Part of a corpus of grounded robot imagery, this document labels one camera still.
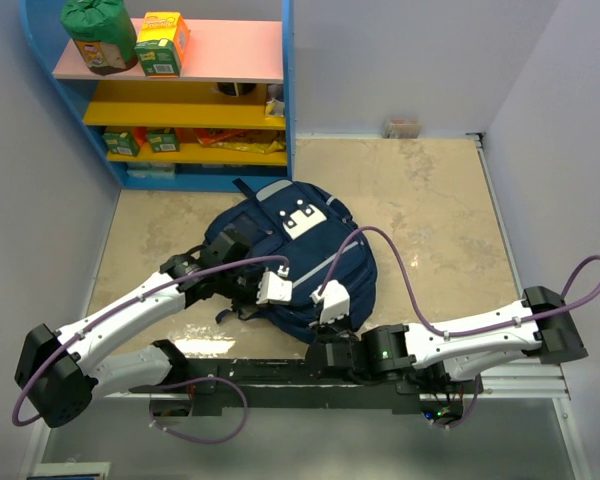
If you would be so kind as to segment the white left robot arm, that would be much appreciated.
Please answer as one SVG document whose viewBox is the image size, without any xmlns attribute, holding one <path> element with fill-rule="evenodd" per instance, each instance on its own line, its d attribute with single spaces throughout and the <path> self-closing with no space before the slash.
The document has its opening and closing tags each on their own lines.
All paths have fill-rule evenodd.
<svg viewBox="0 0 600 480">
<path fill-rule="evenodd" d="M 15 372 L 21 389 L 12 413 L 16 426 L 24 403 L 50 428 L 68 424 L 89 404 L 140 386 L 180 390 L 188 363 L 170 341 L 160 340 L 130 355 L 116 349 L 153 324 L 195 303 L 220 295 L 235 303 L 256 301 L 269 257 L 253 254 L 234 230 L 209 245 L 171 256 L 139 287 L 94 314 L 51 329 L 41 324 L 24 339 Z"/>
</svg>

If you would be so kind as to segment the navy blue backpack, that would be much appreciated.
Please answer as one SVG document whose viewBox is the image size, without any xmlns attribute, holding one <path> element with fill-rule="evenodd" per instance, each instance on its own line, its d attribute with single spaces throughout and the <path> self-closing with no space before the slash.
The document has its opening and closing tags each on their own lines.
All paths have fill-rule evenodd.
<svg viewBox="0 0 600 480">
<path fill-rule="evenodd" d="M 204 242 L 212 243 L 224 230 L 236 230 L 249 239 L 253 257 L 287 257 L 291 303 L 264 305 L 254 315 L 309 344 L 314 339 L 310 324 L 320 311 L 311 294 L 321 286 L 343 240 L 358 225 L 339 199 L 311 183 L 284 179 L 258 191 L 241 179 L 233 184 L 245 199 L 212 221 Z"/>
</svg>

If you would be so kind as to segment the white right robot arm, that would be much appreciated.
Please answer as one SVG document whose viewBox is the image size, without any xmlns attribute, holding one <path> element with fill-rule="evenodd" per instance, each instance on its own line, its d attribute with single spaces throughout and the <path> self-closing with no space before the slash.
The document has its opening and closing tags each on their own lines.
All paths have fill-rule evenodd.
<svg viewBox="0 0 600 480">
<path fill-rule="evenodd" d="M 532 357 L 562 364 L 587 355 L 564 297 L 536 286 L 496 310 L 432 328 L 395 324 L 356 335 L 340 324 L 325 324 L 305 362 L 321 379 L 359 385 L 404 381 L 426 392 L 446 393 L 511 361 Z"/>
</svg>

